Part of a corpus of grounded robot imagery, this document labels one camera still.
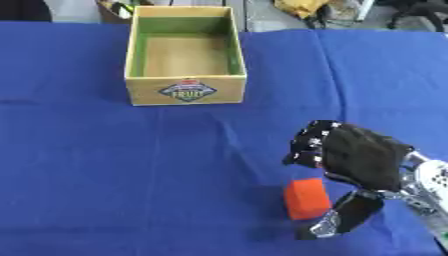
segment cardboard box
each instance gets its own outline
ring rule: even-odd
[[[246,84],[230,7],[136,7],[126,86],[133,105],[239,103]]]

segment table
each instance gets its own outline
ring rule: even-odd
[[[313,119],[445,152],[441,34],[241,34],[242,104],[132,107],[128,27],[0,23],[0,254],[438,255],[400,202],[354,232],[294,241],[284,167]],[[332,200],[350,186],[325,180]]]

